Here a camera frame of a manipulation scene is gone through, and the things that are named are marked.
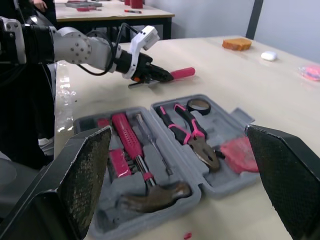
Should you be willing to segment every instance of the black tape roll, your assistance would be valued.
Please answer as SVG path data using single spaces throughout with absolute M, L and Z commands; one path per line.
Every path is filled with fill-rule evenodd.
M 201 115 L 208 115 L 211 111 L 211 105 L 202 98 L 193 98 L 186 103 L 189 112 L 198 111 Z

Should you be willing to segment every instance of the white wall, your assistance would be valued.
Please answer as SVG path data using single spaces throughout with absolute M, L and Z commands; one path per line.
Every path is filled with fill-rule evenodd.
M 175 14 L 172 38 L 176 39 L 245 36 L 254 0 L 146 0 L 145 3 Z
M 320 0 L 264 0 L 254 40 L 320 63 Z

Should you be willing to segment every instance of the clear plastic bag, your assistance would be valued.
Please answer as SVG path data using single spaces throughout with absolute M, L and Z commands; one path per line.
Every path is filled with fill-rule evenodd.
M 65 61 L 57 63 L 56 76 L 55 129 L 58 133 L 73 130 L 73 103 L 76 92 L 72 91 L 68 67 Z

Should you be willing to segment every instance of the wooden table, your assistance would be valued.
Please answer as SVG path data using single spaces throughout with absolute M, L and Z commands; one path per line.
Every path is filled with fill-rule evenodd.
M 75 8 L 66 7 L 65 0 L 55 1 L 56 18 L 59 27 L 73 27 L 76 29 L 92 29 L 119 27 L 122 23 L 131 26 L 162 25 L 163 39 L 171 39 L 171 24 L 173 13 L 143 6 L 141 14 L 125 12 L 131 9 L 118 0 L 101 1 L 101 11 L 78 12 Z
M 244 52 L 226 50 L 221 47 L 223 39 L 160 41 L 147 52 L 154 64 L 169 71 L 194 67 L 196 76 L 184 81 L 128 89 L 131 81 L 118 73 L 95 77 L 67 64 L 58 67 L 57 83 L 62 75 L 69 77 L 77 100 L 74 119 L 133 106 L 149 109 L 154 102 L 200 93 L 228 112 L 240 107 L 259 126 L 300 137 L 320 156 L 320 84 L 305 80 L 298 70 L 310 62 L 255 41 Z M 276 51 L 279 59 L 262 60 L 264 51 Z M 63 109 L 61 99 L 57 103 L 57 111 Z M 56 154 L 72 135 L 72 131 L 56 134 Z M 261 183 L 221 200 L 203 197 L 183 217 L 132 239 L 180 240 L 186 232 L 192 232 L 193 240 L 291 240 Z

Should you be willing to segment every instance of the person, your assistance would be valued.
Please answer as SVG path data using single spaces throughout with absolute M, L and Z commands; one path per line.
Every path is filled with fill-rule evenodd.
M 33 0 L 33 5 L 57 27 L 56 6 L 53 0 Z
M 1 3 L 2 17 L 23 23 L 32 14 L 29 0 L 19 1 L 21 11 L 16 10 L 13 0 Z M 50 139 L 55 133 L 50 78 L 45 64 L 0 64 L 0 152 L 33 169 L 41 169 L 52 160 L 38 142 L 39 134 Z

